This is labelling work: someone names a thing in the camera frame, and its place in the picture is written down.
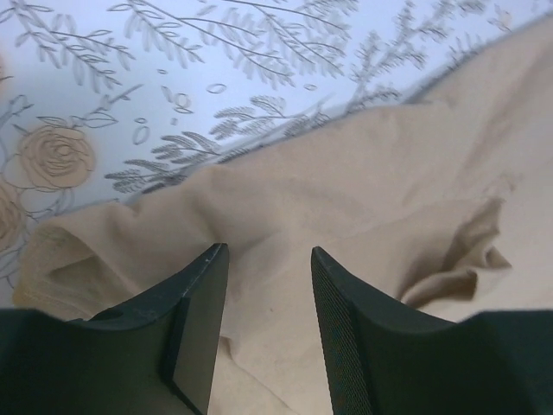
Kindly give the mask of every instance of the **beige cloth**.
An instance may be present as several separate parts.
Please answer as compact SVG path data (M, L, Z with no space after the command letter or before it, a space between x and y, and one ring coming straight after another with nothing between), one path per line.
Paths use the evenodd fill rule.
M489 288L500 203L553 159L553 23L502 42L416 105L380 108L204 168L131 207L41 224L14 302L90 317L227 242L213 414L329 414L309 254L414 305ZM480 274L476 282L475 275Z

